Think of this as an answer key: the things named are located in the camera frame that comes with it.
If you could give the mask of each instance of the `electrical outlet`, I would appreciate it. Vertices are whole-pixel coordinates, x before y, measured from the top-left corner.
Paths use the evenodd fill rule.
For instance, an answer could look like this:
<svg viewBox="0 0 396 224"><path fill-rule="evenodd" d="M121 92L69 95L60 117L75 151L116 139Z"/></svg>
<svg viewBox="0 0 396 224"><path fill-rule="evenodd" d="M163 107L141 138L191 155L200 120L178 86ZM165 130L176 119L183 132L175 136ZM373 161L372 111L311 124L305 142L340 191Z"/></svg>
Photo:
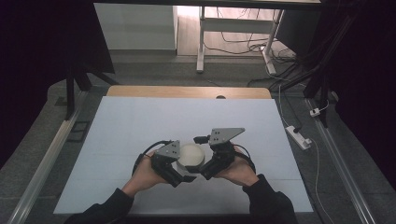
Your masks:
<svg viewBox="0 0 396 224"><path fill-rule="evenodd" d="M295 133L294 132L294 126L289 126L286 128L286 131L288 131L288 134L294 139L294 141L298 144L298 146L302 150L306 150L311 147L311 139L309 138L303 138L303 136L300 133Z"/></svg>
<svg viewBox="0 0 396 224"><path fill-rule="evenodd" d="M313 117L316 117L317 115L319 115L319 114L320 114L320 111L319 111L318 108L316 108L316 109L310 110L310 111L309 111L309 114L310 114L311 117L313 118Z"/></svg>

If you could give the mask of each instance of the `white cable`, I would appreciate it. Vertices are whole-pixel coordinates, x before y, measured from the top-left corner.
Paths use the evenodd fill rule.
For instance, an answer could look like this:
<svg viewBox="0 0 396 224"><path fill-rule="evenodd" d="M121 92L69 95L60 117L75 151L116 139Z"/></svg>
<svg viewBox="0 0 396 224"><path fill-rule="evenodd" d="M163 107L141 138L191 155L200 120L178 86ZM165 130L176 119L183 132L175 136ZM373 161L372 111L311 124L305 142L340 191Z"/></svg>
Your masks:
<svg viewBox="0 0 396 224"><path fill-rule="evenodd" d="M281 85L279 85L279 95L278 95L278 98L279 98L279 107L280 107L280 115L281 115L281 117L282 117L282 119L283 119L283 122L285 122L285 124L288 125L288 127L289 127L290 125L286 122L285 118L283 118L282 104L280 103L280 86L281 86Z"/></svg>
<svg viewBox="0 0 396 224"><path fill-rule="evenodd" d="M329 106L329 100L327 100L327 105L325 107L321 108L319 111L326 109L328 106Z"/></svg>
<svg viewBox="0 0 396 224"><path fill-rule="evenodd" d="M320 167L320 158L319 158L319 148L318 148L318 144L317 142L310 138L312 142L315 143L315 146L317 147L317 154L318 154L318 169L317 169L317 179L315 181L315 193L317 194L317 198L318 201L320 203L320 207L323 209L323 212L326 214L326 216L329 218L329 220L332 222L332 224L334 224L334 222L332 221L332 218L329 216L329 214L326 212L326 209L324 209L323 204L320 201L319 195L318 195L318 178L319 178L319 167Z"/></svg>
<svg viewBox="0 0 396 224"><path fill-rule="evenodd" d="M286 78L283 78L283 77L273 77L273 76L271 76L271 74L270 74L269 71L268 71L267 64L265 65L265 72L267 73L267 75L268 75L269 77L276 78L276 79L279 79L279 80L291 81L290 79L286 79ZM298 83L298 85L306 87L306 86L305 86L304 84L302 84L302 83Z"/></svg>

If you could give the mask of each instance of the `black curtain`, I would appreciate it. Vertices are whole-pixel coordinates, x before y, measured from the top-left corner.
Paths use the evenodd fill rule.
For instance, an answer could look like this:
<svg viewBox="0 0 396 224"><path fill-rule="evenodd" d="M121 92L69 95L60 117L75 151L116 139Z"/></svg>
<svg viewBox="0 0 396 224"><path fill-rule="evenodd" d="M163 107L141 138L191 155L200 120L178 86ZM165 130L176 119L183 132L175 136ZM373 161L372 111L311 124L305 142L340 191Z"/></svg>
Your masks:
<svg viewBox="0 0 396 224"><path fill-rule="evenodd" d="M396 189L394 1L369 0L330 64L336 110Z"/></svg>
<svg viewBox="0 0 396 224"><path fill-rule="evenodd" d="M114 73L92 2L2 1L0 4L0 165L29 131L50 85L66 72Z"/></svg>

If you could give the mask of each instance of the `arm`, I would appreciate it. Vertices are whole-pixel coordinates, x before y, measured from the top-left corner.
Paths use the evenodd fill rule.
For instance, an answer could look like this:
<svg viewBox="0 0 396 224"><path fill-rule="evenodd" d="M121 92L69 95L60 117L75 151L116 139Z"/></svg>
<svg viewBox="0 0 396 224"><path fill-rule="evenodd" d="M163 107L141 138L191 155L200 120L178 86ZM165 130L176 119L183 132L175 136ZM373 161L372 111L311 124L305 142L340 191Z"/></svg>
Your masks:
<svg viewBox="0 0 396 224"><path fill-rule="evenodd" d="M96 203L85 212L71 216L65 224L108 223L124 218L131 210L136 193L159 183L166 181L151 169L151 159L144 157L122 189L116 189L104 203Z"/></svg>
<svg viewBox="0 0 396 224"><path fill-rule="evenodd" d="M290 199L282 192L275 192L264 175L254 174L247 161L235 157L234 162L215 177L242 186L250 199L250 215L255 223L298 223Z"/></svg>

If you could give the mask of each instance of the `power strip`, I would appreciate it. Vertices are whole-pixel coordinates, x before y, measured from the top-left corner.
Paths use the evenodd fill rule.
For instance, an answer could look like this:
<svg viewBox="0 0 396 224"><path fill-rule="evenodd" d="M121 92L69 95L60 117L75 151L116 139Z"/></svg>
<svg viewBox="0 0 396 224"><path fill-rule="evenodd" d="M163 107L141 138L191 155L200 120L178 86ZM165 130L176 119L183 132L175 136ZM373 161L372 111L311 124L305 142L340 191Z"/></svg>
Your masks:
<svg viewBox="0 0 396 224"><path fill-rule="evenodd" d="M311 139L309 138L303 138L303 136L300 133L295 133L294 132L294 126L290 125L289 127L286 128L286 131L288 131L288 134L294 139L294 141L298 144L298 146L302 150L306 150L311 147Z"/></svg>

